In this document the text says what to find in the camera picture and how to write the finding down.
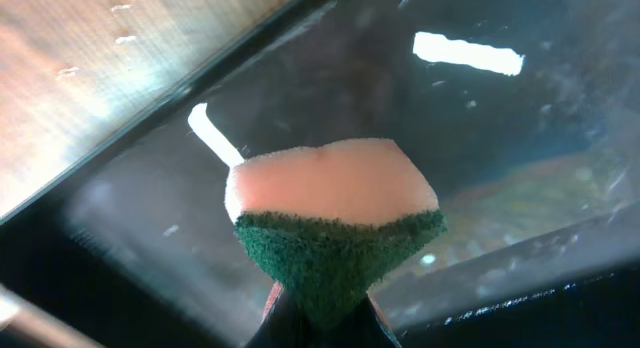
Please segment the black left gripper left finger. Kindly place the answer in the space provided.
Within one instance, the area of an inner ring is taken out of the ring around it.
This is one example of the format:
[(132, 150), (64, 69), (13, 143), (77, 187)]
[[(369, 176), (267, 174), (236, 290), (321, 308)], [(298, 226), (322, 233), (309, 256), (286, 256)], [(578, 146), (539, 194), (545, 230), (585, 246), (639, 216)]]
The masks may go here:
[(306, 348), (310, 326), (284, 286), (276, 282), (267, 299), (263, 319), (245, 348)]

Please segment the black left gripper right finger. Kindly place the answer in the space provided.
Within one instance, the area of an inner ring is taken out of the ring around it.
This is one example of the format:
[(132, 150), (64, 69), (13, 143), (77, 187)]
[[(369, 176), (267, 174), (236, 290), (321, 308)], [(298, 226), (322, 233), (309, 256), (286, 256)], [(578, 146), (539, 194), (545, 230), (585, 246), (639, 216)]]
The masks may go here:
[(384, 322), (374, 301), (366, 295), (344, 321), (344, 346), (352, 348), (401, 348)]

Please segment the green and pink sponge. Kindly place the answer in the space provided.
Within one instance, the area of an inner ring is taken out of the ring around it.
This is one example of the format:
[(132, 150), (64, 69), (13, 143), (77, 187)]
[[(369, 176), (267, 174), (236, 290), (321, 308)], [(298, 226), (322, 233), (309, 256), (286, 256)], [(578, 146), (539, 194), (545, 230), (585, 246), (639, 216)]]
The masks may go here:
[(383, 138), (253, 157), (230, 170), (224, 204), (248, 257), (320, 329), (446, 229), (435, 191)]

